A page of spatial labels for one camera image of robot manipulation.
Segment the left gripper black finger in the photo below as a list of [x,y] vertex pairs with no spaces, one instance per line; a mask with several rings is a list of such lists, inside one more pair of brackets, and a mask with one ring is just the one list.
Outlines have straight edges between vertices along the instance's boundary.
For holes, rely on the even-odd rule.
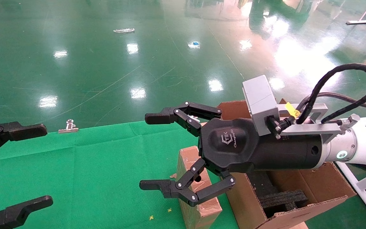
[[0,211],[0,229],[14,229],[24,225],[28,216],[35,211],[53,205],[51,196],[38,197],[16,205],[6,207]]
[[47,135],[44,124],[22,126],[19,122],[0,123],[0,147],[8,141],[18,142]]

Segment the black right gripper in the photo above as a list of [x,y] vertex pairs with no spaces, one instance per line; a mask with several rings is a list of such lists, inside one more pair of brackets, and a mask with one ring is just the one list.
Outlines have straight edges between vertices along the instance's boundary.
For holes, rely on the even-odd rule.
[[[204,126],[195,117],[210,120]],[[178,181],[142,180],[141,190],[159,190],[164,198],[178,198],[191,207],[226,193],[236,183],[229,173],[251,171],[312,169],[319,164],[322,152],[320,135],[258,135],[251,119],[221,120],[222,110],[199,103],[184,102],[165,107],[159,113],[146,113],[146,124],[177,123],[199,138],[201,154]],[[208,168],[221,173],[222,180],[197,192],[189,186]]]

